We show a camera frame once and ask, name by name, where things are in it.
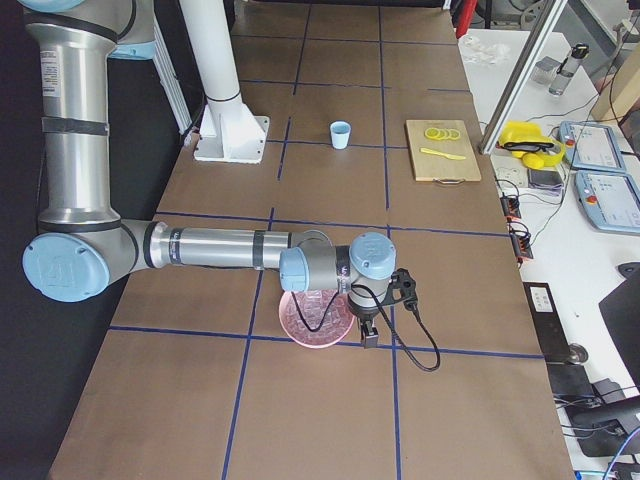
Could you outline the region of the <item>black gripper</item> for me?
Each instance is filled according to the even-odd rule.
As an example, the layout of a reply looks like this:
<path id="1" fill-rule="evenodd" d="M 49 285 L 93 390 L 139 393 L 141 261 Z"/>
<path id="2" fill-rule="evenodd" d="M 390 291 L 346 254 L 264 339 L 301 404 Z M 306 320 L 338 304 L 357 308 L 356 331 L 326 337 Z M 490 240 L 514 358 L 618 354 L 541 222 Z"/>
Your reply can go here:
<path id="1" fill-rule="evenodd" d="M 378 346 L 379 333 L 372 318 L 380 313 L 387 299 L 389 284 L 380 285 L 353 283 L 348 293 L 348 305 L 351 313 L 359 322 L 361 346 L 372 349 Z"/>

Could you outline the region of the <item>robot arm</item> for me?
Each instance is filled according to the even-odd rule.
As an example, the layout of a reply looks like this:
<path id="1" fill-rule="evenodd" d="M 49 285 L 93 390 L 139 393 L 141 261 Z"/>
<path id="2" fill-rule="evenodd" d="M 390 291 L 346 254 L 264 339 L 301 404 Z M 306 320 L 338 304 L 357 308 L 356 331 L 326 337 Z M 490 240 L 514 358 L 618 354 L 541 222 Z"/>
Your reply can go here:
<path id="1" fill-rule="evenodd" d="M 299 140 L 323 142 L 320 127 L 334 118 L 349 120 L 357 145 L 378 146 L 378 122 L 386 87 L 377 77 L 380 56 L 376 11 L 305 3 L 255 3 L 243 9 L 233 43 L 241 56 L 241 84 L 252 106 L 272 114 L 278 146 L 292 124 Z M 62 304 L 45 299 L 24 278 L 18 251 L 34 231 L 32 210 L 37 179 L 39 66 L 35 42 L 15 1 L 1 15 L 4 174 L 2 216 L 14 228 L 6 255 L 7 281 L 1 296 L 4 349 L 95 348 L 121 295 L 114 286 L 96 299 Z M 178 138 L 158 75 L 148 61 L 109 64 L 113 204 L 127 218 L 150 218 L 156 210 L 185 213 L 250 214 L 271 205 L 264 194 L 241 186 L 237 167 L 201 164 L 202 192 L 188 202 L 171 179 Z"/>

